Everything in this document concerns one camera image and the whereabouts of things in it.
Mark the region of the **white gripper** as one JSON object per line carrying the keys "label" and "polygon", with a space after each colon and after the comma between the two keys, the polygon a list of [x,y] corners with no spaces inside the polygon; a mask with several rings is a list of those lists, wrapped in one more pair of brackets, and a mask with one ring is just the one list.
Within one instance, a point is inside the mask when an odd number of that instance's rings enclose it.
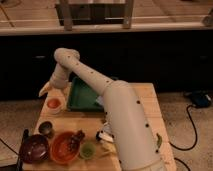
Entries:
{"label": "white gripper", "polygon": [[67,87],[69,82],[70,71],[61,65],[55,67],[52,76],[50,77],[49,82],[47,82],[39,91],[39,97],[42,97],[44,94],[48,93],[52,87],[56,89],[64,89]]}

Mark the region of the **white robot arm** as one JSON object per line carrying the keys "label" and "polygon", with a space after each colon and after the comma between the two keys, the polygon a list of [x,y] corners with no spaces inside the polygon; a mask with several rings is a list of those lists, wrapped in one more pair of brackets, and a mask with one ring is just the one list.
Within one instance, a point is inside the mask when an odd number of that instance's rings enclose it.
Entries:
{"label": "white robot arm", "polygon": [[64,90],[74,72],[103,99],[122,171],[167,171],[140,98],[126,81],[113,80],[80,61],[77,50],[58,48],[50,80],[39,95]]}

